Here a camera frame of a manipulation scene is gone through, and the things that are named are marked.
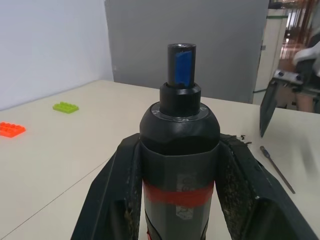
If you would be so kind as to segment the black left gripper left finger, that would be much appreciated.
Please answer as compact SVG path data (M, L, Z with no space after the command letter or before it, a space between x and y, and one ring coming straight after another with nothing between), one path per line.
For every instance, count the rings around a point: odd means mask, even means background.
M142 203L139 134L121 141L92 181L71 239L137 240Z

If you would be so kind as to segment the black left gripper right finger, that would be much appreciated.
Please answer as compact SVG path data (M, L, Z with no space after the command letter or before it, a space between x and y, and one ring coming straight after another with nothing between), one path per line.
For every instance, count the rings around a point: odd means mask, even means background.
M233 240L316 240L280 182L234 135L210 133L217 155L208 167Z

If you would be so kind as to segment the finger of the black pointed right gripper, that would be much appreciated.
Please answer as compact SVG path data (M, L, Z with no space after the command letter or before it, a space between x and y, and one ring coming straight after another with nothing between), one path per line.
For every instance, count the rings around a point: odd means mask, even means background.
M259 134L262 138L265 135L265 132L269 126L275 108L277 106L277 93L279 90L279 84L272 79L265 91L262 103L260 105L260 114L259 114Z

